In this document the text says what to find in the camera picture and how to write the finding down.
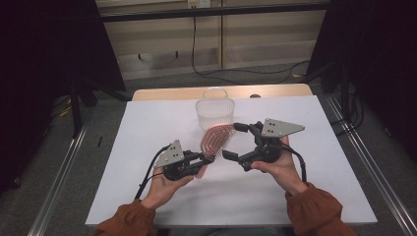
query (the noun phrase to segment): hand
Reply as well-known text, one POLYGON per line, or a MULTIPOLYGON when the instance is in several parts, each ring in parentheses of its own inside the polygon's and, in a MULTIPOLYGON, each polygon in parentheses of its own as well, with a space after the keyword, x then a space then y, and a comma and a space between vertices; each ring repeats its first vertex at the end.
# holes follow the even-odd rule
MULTIPOLYGON (((289 145, 288 137, 282 137, 282 142, 289 145)), ((272 175, 276 183, 292 196, 302 193, 308 188, 307 185, 301 181, 300 176, 295 169, 292 154, 286 150, 282 152, 279 160, 274 163, 254 161, 251 167, 272 175)))
POLYGON ((159 174, 152 178, 150 189, 147 196, 142 200, 142 206, 146 208, 157 209, 174 196, 177 190, 190 183, 194 176, 186 176, 177 181, 170 181, 162 174, 161 168, 153 170, 153 175, 159 174))

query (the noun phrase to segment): power cable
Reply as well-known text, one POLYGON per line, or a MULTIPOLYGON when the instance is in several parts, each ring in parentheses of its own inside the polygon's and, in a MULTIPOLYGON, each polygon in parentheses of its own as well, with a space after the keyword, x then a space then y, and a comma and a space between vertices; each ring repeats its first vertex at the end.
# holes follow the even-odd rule
POLYGON ((150 162, 150 165, 149 165, 149 168, 148 168, 147 174, 145 175, 145 178, 144 178, 144 180, 142 181, 142 184, 139 186, 138 193, 135 195, 135 199, 138 199, 138 198, 140 198, 140 197, 141 197, 141 194, 142 194, 142 192, 144 191, 145 187, 147 186, 148 181, 149 181, 152 177, 154 177, 154 176, 156 176, 156 175, 157 175, 157 174, 156 174, 156 175, 152 175, 152 176, 150 176, 150 177, 149 177, 150 171, 152 170, 152 168, 153 168, 153 164, 156 162, 156 159, 160 156, 160 154, 161 154, 163 151, 167 150, 168 148, 169 148, 169 145, 168 145, 168 146, 166 146, 166 147, 161 148, 161 149, 160 149, 160 151, 159 151, 159 152, 157 152, 157 153, 156 153, 156 155, 153 157, 153 160, 150 162))
POLYGON ((147 179, 147 182, 148 182, 149 180, 151 180, 153 177, 158 176, 158 175, 161 175, 161 174, 163 174, 163 173, 158 173, 158 174, 154 174, 154 175, 150 176, 150 177, 147 179))
POLYGON ((362 123, 364 121, 364 116, 365 116, 364 115, 364 105, 363 105, 362 97, 358 96, 358 91, 357 90, 355 91, 353 99, 352 99, 351 102, 352 102, 351 103, 351 109, 354 110, 354 114, 356 114, 356 117, 355 117, 353 122, 350 122, 347 129, 336 133, 335 134, 336 136, 340 136, 340 135, 343 135, 343 134, 350 133, 352 131, 356 131, 357 129, 359 129, 359 127, 362 125, 362 123), (358 107, 356 105, 356 103, 357 103, 356 99, 359 100, 360 112, 359 112, 358 107))
POLYGON ((301 180, 306 183, 307 182, 307 172, 306 172, 306 162, 304 161, 303 156, 301 156, 300 153, 298 153, 297 151, 295 151, 292 147, 290 147, 287 144, 282 144, 282 148, 283 150, 289 151, 290 153, 293 153, 297 156, 299 162, 300 162, 300 167, 301 167, 301 180))
POLYGON ((244 85, 244 84, 241 84, 241 83, 238 83, 238 82, 233 82, 233 81, 230 81, 230 80, 227 80, 227 79, 224 79, 224 78, 220 78, 220 77, 213 77, 213 76, 210 76, 210 75, 215 74, 215 73, 220 73, 220 72, 243 72, 243 73, 261 74, 261 75, 273 75, 273 74, 279 74, 279 73, 289 71, 289 73, 288 73, 288 75, 286 76, 285 79, 283 79, 282 81, 277 82, 277 84, 280 84, 280 83, 289 79, 289 77, 291 75, 291 72, 294 68, 296 68, 299 65, 310 62, 310 60, 301 61, 301 62, 298 62, 298 63, 292 65, 289 68, 279 70, 279 71, 272 71, 272 72, 257 72, 257 71, 244 70, 244 69, 223 69, 223 70, 215 70, 215 71, 206 72, 206 73, 199 72, 196 69, 196 65, 195 65, 195 48, 196 48, 196 32, 197 32, 196 17, 194 17, 193 20, 194 20, 194 33, 193 33, 193 48, 192 48, 192 54, 191 54, 191 66, 193 68, 193 71, 201 77, 208 78, 208 79, 222 80, 222 81, 226 81, 226 82, 229 82, 229 83, 232 83, 232 84, 237 84, 237 85, 244 85))

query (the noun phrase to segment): person's left hand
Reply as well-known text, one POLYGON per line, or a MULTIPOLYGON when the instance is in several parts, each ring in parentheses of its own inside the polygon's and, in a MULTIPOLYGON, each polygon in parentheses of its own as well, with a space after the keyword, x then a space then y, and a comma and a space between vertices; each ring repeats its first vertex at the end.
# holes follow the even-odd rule
POLYGON ((141 202, 142 206, 146 208, 157 209, 168 203, 179 188, 187 185, 194 179, 194 176, 186 176, 177 181, 170 181, 163 176, 161 168, 154 169, 153 175, 155 174, 159 175, 152 178, 149 192, 141 202))

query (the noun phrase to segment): orange sleeve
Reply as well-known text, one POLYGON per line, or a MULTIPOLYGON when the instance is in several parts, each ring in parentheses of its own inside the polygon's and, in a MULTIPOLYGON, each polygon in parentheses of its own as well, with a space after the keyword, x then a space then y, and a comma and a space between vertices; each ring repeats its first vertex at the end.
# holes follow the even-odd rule
POLYGON ((141 205, 135 200, 129 205, 119 206, 109 219, 99 223, 94 236, 146 236, 153 230, 155 210, 141 205))
POLYGON ((286 193, 288 217, 297 235, 356 235, 341 219, 343 206, 330 193, 309 188, 294 197, 286 193))

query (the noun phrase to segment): black curtain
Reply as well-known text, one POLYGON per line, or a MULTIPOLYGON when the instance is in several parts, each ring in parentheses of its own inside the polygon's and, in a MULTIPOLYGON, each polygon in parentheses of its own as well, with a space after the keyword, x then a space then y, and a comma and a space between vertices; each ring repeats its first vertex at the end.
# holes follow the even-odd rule
POLYGON ((349 82, 377 112, 395 139, 417 160, 417 3, 415 1, 349 1, 328 10, 308 75, 324 65, 324 91, 349 82))
POLYGON ((80 20, 98 17, 94 0, 1 1, 0 193, 34 155, 53 100, 73 80, 125 89, 103 23, 80 20))

